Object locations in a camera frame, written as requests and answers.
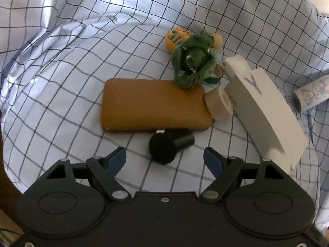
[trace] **black grid lines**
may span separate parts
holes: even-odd
[[[21,191],[59,158],[83,162],[117,146],[127,148],[118,180],[131,192],[199,194],[213,180],[202,160],[207,146],[259,162],[236,116],[195,132],[195,145],[167,166],[149,159],[152,134],[101,129],[106,80],[173,78],[163,39],[173,27],[220,33],[219,56],[241,54],[252,67],[263,67],[289,104],[293,89],[329,72],[328,18],[308,0],[3,1],[0,39],[8,42],[0,45],[4,162]],[[319,207],[320,230],[329,225],[327,104],[307,114],[294,112],[310,144],[291,176]]]

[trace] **white sheet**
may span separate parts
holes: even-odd
[[[263,67],[289,104],[292,90],[328,72],[328,18],[308,0],[0,0],[4,163],[20,191],[60,158],[83,162],[117,146],[128,149],[117,178],[131,192],[200,193],[213,180],[202,161],[207,146],[259,162],[235,116],[196,132],[195,145],[167,166],[150,161],[151,134],[101,129],[107,79],[173,78],[163,40],[173,27],[220,33],[219,57],[241,54]],[[329,225],[327,105],[306,114],[291,107],[310,144],[290,175],[314,199],[322,232]]]

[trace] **beige tape roll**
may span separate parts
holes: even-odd
[[[213,119],[221,121],[233,115],[231,101],[222,88],[215,88],[205,93],[205,102]]]

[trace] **wooden ball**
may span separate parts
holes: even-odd
[[[213,37],[213,41],[214,41],[213,48],[218,50],[219,48],[221,48],[221,46],[223,44],[223,38],[220,34],[213,34],[212,37]]]

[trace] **small cylindrical can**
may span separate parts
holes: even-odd
[[[298,112],[307,111],[329,99],[329,75],[325,75],[292,93],[292,102]]]
[[[194,135],[189,129],[160,130],[149,142],[151,158],[161,164],[171,163],[176,154],[194,145]]]

